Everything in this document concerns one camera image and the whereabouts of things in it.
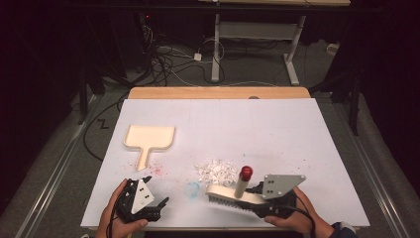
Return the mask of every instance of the cable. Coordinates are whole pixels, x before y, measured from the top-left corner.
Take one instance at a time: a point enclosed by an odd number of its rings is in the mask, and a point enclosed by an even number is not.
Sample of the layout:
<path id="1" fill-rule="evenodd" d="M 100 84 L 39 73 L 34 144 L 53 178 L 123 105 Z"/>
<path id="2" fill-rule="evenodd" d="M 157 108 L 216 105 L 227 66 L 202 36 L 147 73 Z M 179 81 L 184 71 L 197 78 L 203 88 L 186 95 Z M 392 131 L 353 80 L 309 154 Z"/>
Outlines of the cable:
<path id="1" fill-rule="evenodd" d="M 120 98 L 118 98 L 119 102 L 123 102 L 124 101 L 124 97 L 128 96 L 130 93 L 130 91 L 125 92 Z M 120 107 L 120 103 L 117 104 L 117 110 L 118 112 L 121 112 L 121 107 Z"/>
<path id="2" fill-rule="evenodd" d="M 185 58 L 185 59 L 194 59 L 194 57 L 191 57 L 187 53 L 185 53 L 185 52 L 183 52 L 181 50 L 175 49 L 173 47 L 159 47 L 159 48 L 170 49 L 170 51 L 167 52 L 167 53 L 160 53 L 160 54 L 163 54 L 165 56 L 176 57 L 176 58 Z M 169 53 L 171 53 L 172 51 L 180 52 L 180 53 L 182 53 L 182 55 L 170 55 Z M 198 60 L 194 60 L 194 61 L 191 61 L 191 62 L 211 63 L 212 61 L 198 61 Z"/>
<path id="3" fill-rule="evenodd" d="M 233 43 L 236 43 L 236 44 L 239 44 L 239 45 L 243 45 L 245 47 L 257 48 L 256 50 L 249 50 L 249 52 L 258 52 L 258 51 L 263 51 L 263 50 L 272 50 L 280 42 L 280 40 L 269 40 L 269 43 L 268 43 L 268 45 L 266 47 L 260 47 L 260 46 L 256 46 L 255 44 L 265 44 L 265 43 L 262 43 L 262 42 L 254 42 L 254 43 L 250 44 L 250 43 L 245 43 L 245 42 L 241 41 L 241 39 L 239 41 L 234 41 L 234 40 L 229 39 L 229 38 L 221 38 L 221 40 L 226 40 L 226 41 L 229 41 L 229 42 L 233 42 Z"/>
<path id="4" fill-rule="evenodd" d="M 114 217 L 115 210 L 117 209 L 118 200 L 121 198 L 121 196 L 125 193 L 125 189 L 118 195 L 117 199 L 115 200 L 114 206 L 112 207 L 111 216 L 109 217 L 109 223 L 106 229 L 106 237 L 112 238 L 112 225 L 114 223 L 114 220 L 118 218 Z"/>
<path id="5" fill-rule="evenodd" d="M 200 50 L 201 50 L 201 48 L 203 48 L 204 47 L 204 45 L 206 44 L 206 43 L 208 43 L 208 42 L 216 42 L 216 43 L 218 43 L 219 44 L 219 46 L 220 47 L 222 47 L 222 56 L 219 58 L 219 60 L 221 60 L 222 58 L 223 58 L 223 56 L 225 55 L 225 48 L 223 47 L 223 45 L 222 45 L 222 43 L 221 42 L 219 42 L 219 41 L 216 41 L 215 39 L 208 39 L 208 40 L 206 40 L 206 41 L 204 41 L 203 42 L 203 44 L 201 45 L 201 47 L 198 49 L 198 53 L 200 54 Z"/>
<path id="6" fill-rule="evenodd" d="M 177 42 L 181 42 L 184 46 L 189 47 L 189 48 L 191 48 L 193 50 L 196 50 L 197 49 L 197 48 L 193 47 L 195 44 L 193 44 L 191 42 L 188 42 L 188 41 L 186 41 L 184 39 L 181 39 L 181 38 L 178 38 L 178 37 L 175 37 L 175 36 L 172 36 L 172 35 L 168 35 L 168 34 L 159 34 L 159 35 L 160 36 L 163 36 L 163 37 L 166 37 L 166 38 L 169 38 L 169 39 L 172 39 L 172 40 L 175 40 Z"/>
<path id="7" fill-rule="evenodd" d="M 87 135 L 87 132 L 89 131 L 89 129 L 90 129 L 90 127 L 92 126 L 92 124 L 93 124 L 93 122 L 96 122 L 97 121 L 97 119 L 103 114 L 103 113 L 105 113 L 108 109 L 110 109 L 110 108 L 112 108 L 113 106 L 115 106 L 115 105 L 117 105 L 117 109 L 118 109 L 118 111 L 120 112 L 121 111 L 121 109 L 118 107 L 118 105 L 121 103 L 121 102 L 123 102 L 122 100 L 121 100 L 121 98 L 122 97 L 120 97 L 120 99 L 117 101 L 117 102 L 114 102 L 114 103 L 112 103 L 111 105 L 109 105 L 109 106 L 107 106 L 105 109 L 103 109 L 97 116 L 95 116 L 95 118 L 93 118 L 92 119 L 92 121 L 90 121 L 89 122 L 89 124 L 87 125 L 87 127 L 86 127 L 86 130 L 84 131 L 84 134 L 83 134 L 83 145 L 84 145 L 84 147 L 85 147 L 85 149 L 86 149 L 86 151 L 92 156 L 92 157 L 94 157 L 95 159 L 97 159 L 98 161 L 100 161 L 100 162 L 103 162 L 103 158 L 100 158 L 99 156 L 97 156 L 95 153 L 93 153 L 90 149 L 89 149 L 89 147 L 87 146 L 87 143 L 86 143 L 86 135 Z"/>
<path id="8" fill-rule="evenodd" d="M 312 3 L 308 2 L 307 0 L 305 0 L 305 2 L 306 2 L 309 6 L 312 6 L 312 5 L 313 5 Z"/>
<path id="9" fill-rule="evenodd" d="M 281 70 L 279 70 L 277 73 L 275 73 L 275 74 L 272 76 L 272 79 L 273 79 L 273 83 L 274 83 L 274 84 L 275 84 L 275 76 L 276 76 L 276 75 L 278 75 L 279 73 L 283 72 L 285 69 L 287 69 L 287 66 L 288 66 L 290 63 L 291 63 L 291 61 L 287 62 L 287 63 L 285 64 L 285 66 L 284 66 Z"/>
<path id="10" fill-rule="evenodd" d="M 172 71 L 172 69 L 170 69 L 170 68 L 166 68 L 166 70 L 168 70 L 169 72 L 171 72 L 173 75 L 175 75 L 181 82 L 183 82 L 183 83 L 185 83 L 186 85 L 190 85 L 190 86 L 199 86 L 199 85 L 195 85 L 195 84 L 191 84 L 191 83 L 188 83 L 188 82 L 186 82 L 186 81 L 184 81 L 184 80 L 182 80 L 182 78 L 180 78 L 179 76 L 178 76 L 178 74 L 176 74 L 176 72 L 174 72 L 174 71 Z"/>
<path id="11" fill-rule="evenodd" d="M 152 31 L 152 29 L 151 29 L 150 27 L 148 27 L 148 26 L 146 26 L 146 25 L 143 25 L 143 27 L 144 27 L 144 28 L 146 28 L 146 29 L 148 30 L 147 35 L 146 35 L 146 39 L 145 39 L 145 41 L 146 41 L 146 42 L 148 41 L 149 36 L 151 36 L 149 46 L 148 46 L 148 48 L 146 49 L 146 51 L 147 51 L 147 50 L 151 47 L 151 45 L 152 45 L 152 41 L 154 40 L 154 32 Z"/>
<path id="12" fill-rule="evenodd" d="M 259 84 L 269 85 L 269 86 L 273 86 L 273 87 L 278 87 L 275 84 L 271 84 L 271 83 L 268 83 L 268 82 L 262 82 L 262 81 L 244 81 L 244 82 L 237 82 L 237 83 L 232 83 L 232 84 L 227 84 L 227 85 L 222 85 L 222 86 L 235 86 L 235 85 L 248 84 L 248 83 L 259 83 Z"/>
<path id="13" fill-rule="evenodd" d="M 297 207 L 294 207 L 294 206 L 289 206 L 289 205 L 282 205 L 281 207 L 286 208 L 286 209 L 290 209 L 290 210 L 293 210 L 293 211 L 297 211 L 297 212 L 301 213 L 302 215 L 306 216 L 310 220 L 311 225 L 312 225 L 310 235 L 311 235 L 312 238 L 315 238 L 315 220 L 314 220 L 314 218 L 312 218 L 312 216 L 309 214 L 309 212 L 306 212 L 306 211 L 304 211 L 300 208 L 297 208 Z"/>

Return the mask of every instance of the brush bristles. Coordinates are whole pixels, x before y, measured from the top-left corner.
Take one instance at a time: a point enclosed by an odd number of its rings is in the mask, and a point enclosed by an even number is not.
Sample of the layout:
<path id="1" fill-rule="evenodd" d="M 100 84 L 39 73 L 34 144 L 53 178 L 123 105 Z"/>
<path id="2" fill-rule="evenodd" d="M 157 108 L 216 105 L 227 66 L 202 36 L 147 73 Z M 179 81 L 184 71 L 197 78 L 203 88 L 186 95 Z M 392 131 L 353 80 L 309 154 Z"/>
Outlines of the brush bristles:
<path id="1" fill-rule="evenodd" d="M 225 206 L 230 206 L 230 207 L 233 207 L 233 208 L 238 208 L 238 209 L 241 209 L 241 210 L 247 210 L 247 209 L 241 208 L 239 205 L 237 205 L 235 203 L 235 201 L 226 200 L 226 199 L 223 199 L 223 198 L 220 198 L 220 197 L 209 196 L 209 201 L 210 202 L 215 202 L 219 205 L 225 205 Z"/>

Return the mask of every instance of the red bottle cap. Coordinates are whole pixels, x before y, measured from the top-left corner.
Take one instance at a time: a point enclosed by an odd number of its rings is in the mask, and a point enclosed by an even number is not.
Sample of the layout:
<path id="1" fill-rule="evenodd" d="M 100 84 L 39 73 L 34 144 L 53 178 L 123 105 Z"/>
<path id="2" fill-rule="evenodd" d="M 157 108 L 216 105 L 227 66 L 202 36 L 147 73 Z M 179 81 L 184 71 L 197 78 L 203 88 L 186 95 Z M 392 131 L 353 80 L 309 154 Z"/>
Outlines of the red bottle cap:
<path id="1" fill-rule="evenodd" d="M 244 166 L 242 167 L 241 172 L 239 173 L 239 178 L 242 181 L 249 181 L 252 175 L 253 175 L 253 169 L 249 166 Z"/>

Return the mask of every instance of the beige dustpan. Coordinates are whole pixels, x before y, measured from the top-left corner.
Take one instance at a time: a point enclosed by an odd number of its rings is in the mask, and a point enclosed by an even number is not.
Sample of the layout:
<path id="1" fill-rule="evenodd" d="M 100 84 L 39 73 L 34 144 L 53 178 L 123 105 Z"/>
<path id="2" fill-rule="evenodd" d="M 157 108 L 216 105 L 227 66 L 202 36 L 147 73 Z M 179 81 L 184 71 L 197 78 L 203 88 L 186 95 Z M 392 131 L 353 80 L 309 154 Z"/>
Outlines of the beige dustpan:
<path id="1" fill-rule="evenodd" d="M 136 169 L 140 171 L 147 166 L 151 150 L 163 150 L 172 144 L 175 127 L 148 127 L 130 125 L 124 144 L 130 148 L 140 148 L 141 154 Z"/>

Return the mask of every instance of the dustpan handle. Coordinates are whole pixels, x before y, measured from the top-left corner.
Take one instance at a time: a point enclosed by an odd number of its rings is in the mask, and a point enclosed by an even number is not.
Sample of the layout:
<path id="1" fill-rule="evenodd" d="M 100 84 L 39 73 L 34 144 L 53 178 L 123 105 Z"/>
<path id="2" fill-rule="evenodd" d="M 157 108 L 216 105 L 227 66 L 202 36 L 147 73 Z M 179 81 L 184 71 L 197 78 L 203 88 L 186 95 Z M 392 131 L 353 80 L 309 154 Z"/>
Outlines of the dustpan handle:
<path id="1" fill-rule="evenodd" d="M 137 166 L 136 166 L 137 171 L 140 171 L 146 168 L 148 164 L 150 150 L 151 150 L 150 148 L 142 148 L 139 160 L 137 161 Z"/>

